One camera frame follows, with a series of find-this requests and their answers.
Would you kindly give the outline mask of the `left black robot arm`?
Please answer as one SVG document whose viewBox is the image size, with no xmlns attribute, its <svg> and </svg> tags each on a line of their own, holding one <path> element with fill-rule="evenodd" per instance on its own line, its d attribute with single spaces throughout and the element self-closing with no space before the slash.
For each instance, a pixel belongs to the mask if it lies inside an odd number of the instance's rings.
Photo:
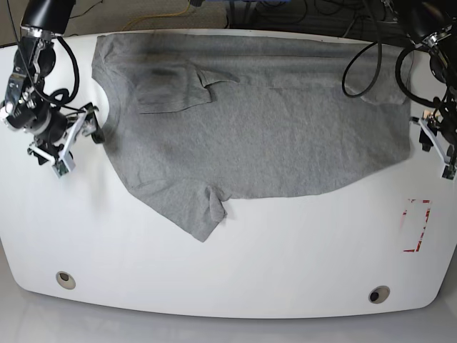
<svg viewBox="0 0 457 343">
<path fill-rule="evenodd" d="M 412 42 L 403 50 L 383 46 L 377 57 L 364 57 L 358 44 L 309 39 L 100 36 L 92 77 L 109 100 L 106 153 L 406 156 L 404 102 L 431 102 L 406 87 L 403 60 L 425 49 L 431 71 L 455 88 L 456 33 L 434 1 L 406 1 L 393 9 Z"/>
</svg>

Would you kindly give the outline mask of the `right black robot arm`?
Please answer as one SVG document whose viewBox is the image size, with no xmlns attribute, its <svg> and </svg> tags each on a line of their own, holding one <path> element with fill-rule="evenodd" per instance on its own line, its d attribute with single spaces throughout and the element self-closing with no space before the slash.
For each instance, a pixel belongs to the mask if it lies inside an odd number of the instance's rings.
<svg viewBox="0 0 457 343">
<path fill-rule="evenodd" d="M 4 121 L 15 130 L 34 135 L 38 145 L 51 146 L 62 138 L 69 120 L 60 112 L 76 97 L 80 78 L 76 57 L 63 40 L 75 1 L 30 1 L 21 20 L 25 31 L 16 37 L 14 68 L 3 101 Z M 74 71 L 74 87 L 44 92 L 45 78 L 52 72 L 56 54 L 52 39 L 67 51 Z"/>
</svg>

